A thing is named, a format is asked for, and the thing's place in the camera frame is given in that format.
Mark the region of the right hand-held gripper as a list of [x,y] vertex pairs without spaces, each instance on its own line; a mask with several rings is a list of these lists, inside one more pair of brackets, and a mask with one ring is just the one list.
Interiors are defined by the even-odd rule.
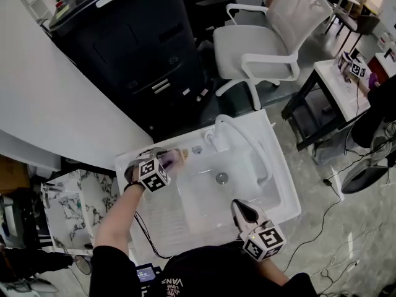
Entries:
[[243,240],[243,250],[256,261],[276,255],[285,245],[285,237],[278,225],[265,224],[268,219],[264,211],[252,202],[234,199],[231,202],[233,220]]

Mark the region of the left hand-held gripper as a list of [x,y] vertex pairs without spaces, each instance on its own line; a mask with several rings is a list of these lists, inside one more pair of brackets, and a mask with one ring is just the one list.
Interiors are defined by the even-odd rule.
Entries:
[[167,162],[161,164],[161,158],[170,152],[161,147],[154,147],[144,151],[144,155],[151,157],[145,160],[139,160],[138,182],[150,192],[158,191],[163,187],[170,185],[171,178],[166,171],[171,171],[177,167],[176,163]]

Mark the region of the person's right forearm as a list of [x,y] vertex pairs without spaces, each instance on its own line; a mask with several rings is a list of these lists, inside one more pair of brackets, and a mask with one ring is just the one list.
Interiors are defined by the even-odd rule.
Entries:
[[289,278],[270,259],[260,263],[260,271],[265,278],[277,285],[283,286],[289,282]]

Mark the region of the person's left forearm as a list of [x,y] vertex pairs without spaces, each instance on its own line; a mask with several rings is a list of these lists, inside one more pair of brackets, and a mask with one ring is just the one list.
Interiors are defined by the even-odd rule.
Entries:
[[95,235],[95,248],[110,246],[129,255],[129,230],[143,192],[143,187],[138,184],[123,192],[101,221]]

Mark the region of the person's left hand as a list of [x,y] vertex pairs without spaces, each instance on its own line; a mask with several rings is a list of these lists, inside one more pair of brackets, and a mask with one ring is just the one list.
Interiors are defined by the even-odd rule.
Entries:
[[129,184],[139,182],[139,165],[129,165],[124,172],[124,177]]

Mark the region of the white ceramic sink basin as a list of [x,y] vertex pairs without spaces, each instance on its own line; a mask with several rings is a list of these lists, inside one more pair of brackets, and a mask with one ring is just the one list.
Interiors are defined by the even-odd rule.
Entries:
[[[171,149],[188,149],[184,165],[171,171],[170,185],[145,191],[137,206],[138,218],[131,229],[129,254],[140,264],[158,256],[169,257],[190,249],[220,245],[238,236],[231,214],[231,201],[242,199],[259,206],[273,223],[280,224],[301,212],[295,185],[283,151],[265,110],[235,118],[235,121],[264,148],[273,176],[266,176],[256,152],[231,126],[221,123],[220,152],[204,135],[215,126],[202,128],[158,144]],[[192,147],[203,151],[196,155]],[[218,173],[229,177],[225,185],[216,182]]]

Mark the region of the person's black shirt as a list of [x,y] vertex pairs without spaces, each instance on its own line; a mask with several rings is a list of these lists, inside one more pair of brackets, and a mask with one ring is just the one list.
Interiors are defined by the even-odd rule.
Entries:
[[236,248],[206,246],[168,261],[141,293],[137,267],[109,246],[93,251],[89,297],[317,297],[309,275],[284,285],[263,277],[255,262]]

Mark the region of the white flexible faucet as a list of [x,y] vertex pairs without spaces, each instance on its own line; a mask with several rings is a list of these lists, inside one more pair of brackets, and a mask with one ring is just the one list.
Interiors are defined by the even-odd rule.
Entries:
[[266,176],[264,178],[259,178],[257,184],[263,186],[272,178],[272,166],[269,163],[269,158],[265,153],[264,148],[256,141],[248,132],[246,132],[238,123],[230,116],[225,114],[219,114],[215,119],[215,127],[213,130],[208,130],[204,138],[210,143],[217,152],[220,152],[223,147],[222,140],[220,139],[220,127],[221,123],[226,123],[231,126],[235,131],[237,131],[251,146],[251,148],[256,152],[257,156],[260,158],[263,167],[266,171]]

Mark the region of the large black machine cabinet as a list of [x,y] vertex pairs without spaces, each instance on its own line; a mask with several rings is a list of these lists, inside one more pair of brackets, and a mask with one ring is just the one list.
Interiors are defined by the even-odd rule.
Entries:
[[196,106],[205,77],[184,0],[61,0],[54,44],[157,140]]

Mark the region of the marble pattern sink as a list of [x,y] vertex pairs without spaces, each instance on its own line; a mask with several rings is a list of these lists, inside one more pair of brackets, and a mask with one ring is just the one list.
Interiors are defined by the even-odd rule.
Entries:
[[119,197],[116,174],[78,169],[43,184],[50,189],[50,208],[43,206],[53,251],[91,255],[97,229]]

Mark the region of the black sink stand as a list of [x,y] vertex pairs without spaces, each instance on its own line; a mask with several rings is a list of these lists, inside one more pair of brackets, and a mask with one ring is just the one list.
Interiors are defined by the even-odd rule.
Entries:
[[311,72],[299,92],[291,97],[281,116],[300,137],[296,144],[299,151],[349,123],[316,70]]

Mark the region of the black screen device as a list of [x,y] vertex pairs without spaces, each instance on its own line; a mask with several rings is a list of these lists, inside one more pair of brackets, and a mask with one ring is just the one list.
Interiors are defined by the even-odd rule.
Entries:
[[136,267],[137,276],[141,284],[152,282],[158,274],[161,273],[160,267],[154,267],[153,264],[143,264]]

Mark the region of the chrome faucet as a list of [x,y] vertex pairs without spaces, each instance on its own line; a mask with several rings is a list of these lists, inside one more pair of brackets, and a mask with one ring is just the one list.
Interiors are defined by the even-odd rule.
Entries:
[[42,198],[43,198],[43,203],[46,209],[50,208],[50,200],[49,200],[49,196],[48,196],[48,192],[50,191],[50,187],[47,184],[41,184],[41,194],[42,194]]

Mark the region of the white mesh office chair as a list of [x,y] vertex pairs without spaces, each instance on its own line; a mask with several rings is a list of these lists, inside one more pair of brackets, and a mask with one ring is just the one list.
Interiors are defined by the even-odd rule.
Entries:
[[219,76],[226,80],[216,96],[245,82],[253,108],[261,109],[257,85],[294,81],[299,76],[298,51],[307,37],[332,14],[326,0],[273,0],[269,7],[228,4],[232,10],[256,11],[265,15],[269,26],[237,24],[215,29],[213,43]]

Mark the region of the small white sink basin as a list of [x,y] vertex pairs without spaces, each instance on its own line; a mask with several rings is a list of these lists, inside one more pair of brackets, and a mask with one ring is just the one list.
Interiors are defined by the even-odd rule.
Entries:
[[365,91],[368,90],[371,70],[366,64],[365,75],[360,78],[359,86],[352,80],[345,82],[335,60],[318,61],[313,64],[314,70],[329,90],[338,105],[345,121],[351,121],[370,108]]

